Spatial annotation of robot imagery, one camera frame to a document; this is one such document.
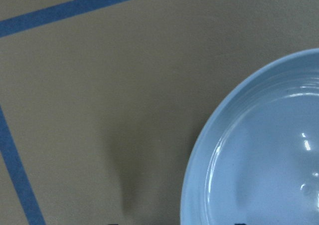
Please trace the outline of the blue plate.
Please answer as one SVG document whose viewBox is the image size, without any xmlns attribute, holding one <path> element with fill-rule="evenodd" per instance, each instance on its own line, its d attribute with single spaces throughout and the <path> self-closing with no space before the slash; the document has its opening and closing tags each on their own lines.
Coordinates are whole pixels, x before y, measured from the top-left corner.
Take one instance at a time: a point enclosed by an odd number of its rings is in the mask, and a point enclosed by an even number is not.
<svg viewBox="0 0 319 225">
<path fill-rule="evenodd" d="M 259 69 L 216 108 L 188 161 L 180 222 L 318 224 L 318 49 Z"/>
</svg>

